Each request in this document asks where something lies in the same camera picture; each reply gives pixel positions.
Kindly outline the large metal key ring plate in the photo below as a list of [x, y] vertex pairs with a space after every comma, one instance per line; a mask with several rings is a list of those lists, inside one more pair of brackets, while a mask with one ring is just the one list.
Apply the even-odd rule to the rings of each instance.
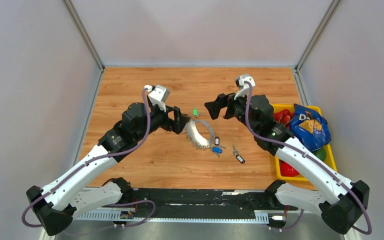
[[[204, 137], [199, 132], [197, 124], [203, 125], [208, 130], [210, 137]], [[209, 149], [214, 143], [215, 131], [205, 120], [191, 119], [186, 123], [184, 130], [189, 140], [198, 149]]]

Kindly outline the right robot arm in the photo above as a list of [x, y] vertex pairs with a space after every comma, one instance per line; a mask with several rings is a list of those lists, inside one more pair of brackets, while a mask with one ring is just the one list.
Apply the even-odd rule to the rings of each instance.
[[265, 195], [270, 208], [285, 205], [311, 212], [343, 235], [350, 229], [365, 235], [372, 233], [367, 212], [369, 186], [362, 180], [350, 180], [317, 158], [290, 130], [275, 121], [274, 107], [265, 95], [235, 98], [234, 93], [222, 93], [204, 106], [213, 120], [221, 109], [226, 109], [224, 119], [235, 118], [247, 126], [260, 148], [289, 164], [316, 188], [308, 190], [276, 180]]

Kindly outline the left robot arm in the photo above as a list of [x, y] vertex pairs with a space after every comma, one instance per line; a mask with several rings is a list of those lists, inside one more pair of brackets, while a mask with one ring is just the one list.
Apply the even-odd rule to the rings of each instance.
[[152, 132], [161, 128], [180, 134], [190, 119], [176, 106], [161, 110], [146, 103], [132, 103], [121, 120], [70, 170], [46, 186], [34, 185], [26, 191], [28, 208], [46, 233], [55, 236], [87, 212], [106, 206], [129, 206], [133, 188], [122, 177], [87, 192], [83, 188], [135, 151]]

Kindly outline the key with black tag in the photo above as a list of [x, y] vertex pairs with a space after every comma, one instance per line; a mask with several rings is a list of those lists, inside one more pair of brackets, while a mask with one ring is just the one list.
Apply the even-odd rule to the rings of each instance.
[[241, 164], [244, 164], [246, 161], [245, 159], [241, 156], [241, 154], [239, 153], [239, 151], [236, 149], [235, 145], [232, 145], [232, 154], [235, 156], [235, 158], [241, 163]]

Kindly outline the red cherries bunch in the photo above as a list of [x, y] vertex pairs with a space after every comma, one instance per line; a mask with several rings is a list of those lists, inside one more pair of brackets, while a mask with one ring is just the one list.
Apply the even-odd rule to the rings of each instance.
[[295, 113], [293, 111], [290, 111], [289, 109], [283, 109], [281, 111], [275, 112], [273, 117], [277, 123], [282, 124], [288, 129], [294, 115]]

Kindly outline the red plastic fruit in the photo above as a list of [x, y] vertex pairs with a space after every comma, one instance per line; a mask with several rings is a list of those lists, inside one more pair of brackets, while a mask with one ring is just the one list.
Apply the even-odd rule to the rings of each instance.
[[288, 163], [281, 161], [279, 165], [280, 174], [283, 177], [297, 177], [300, 173]]

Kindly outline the blue chips bag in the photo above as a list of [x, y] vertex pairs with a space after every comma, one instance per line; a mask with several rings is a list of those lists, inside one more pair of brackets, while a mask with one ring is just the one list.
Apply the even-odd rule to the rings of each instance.
[[316, 110], [296, 103], [289, 130], [311, 152], [332, 141], [328, 121]]

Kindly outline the green lime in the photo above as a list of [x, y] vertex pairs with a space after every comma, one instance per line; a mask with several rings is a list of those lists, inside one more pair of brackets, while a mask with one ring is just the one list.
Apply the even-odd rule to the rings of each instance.
[[318, 159], [324, 162], [327, 158], [327, 152], [324, 148], [317, 149], [312, 152]]

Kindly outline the yellow plastic bin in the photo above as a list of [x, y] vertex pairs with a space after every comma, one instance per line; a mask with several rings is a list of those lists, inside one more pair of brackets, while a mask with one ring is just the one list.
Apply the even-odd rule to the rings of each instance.
[[[272, 106], [274, 108], [275, 113], [281, 112], [284, 109], [288, 109], [291, 113], [295, 112], [295, 108], [294, 108], [293, 104], [277, 104], [277, 103], [275, 103]], [[318, 112], [321, 116], [323, 115], [322, 110], [318, 106], [306, 105], [305, 107], [312, 109], [315, 112]], [[325, 146], [323, 146], [323, 149], [326, 151], [326, 158], [323, 162], [327, 166], [332, 168], [333, 170], [337, 171], [337, 166], [336, 166], [336, 163], [334, 160], [334, 156], [333, 156], [330, 144], [326, 144]], [[280, 159], [276, 156], [271, 156], [270, 159], [272, 161], [272, 166], [274, 167], [274, 172], [275, 172], [277, 179], [284, 180], [284, 181], [309, 182], [303, 175], [297, 175], [297, 176], [282, 175], [281, 168], [280, 168], [280, 166], [281, 166]]]

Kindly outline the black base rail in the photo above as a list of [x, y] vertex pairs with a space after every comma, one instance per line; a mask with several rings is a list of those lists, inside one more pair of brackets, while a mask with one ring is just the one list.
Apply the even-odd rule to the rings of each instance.
[[285, 222], [286, 206], [264, 190], [135, 188], [122, 199], [127, 207], [100, 207], [79, 220], [271, 224]]

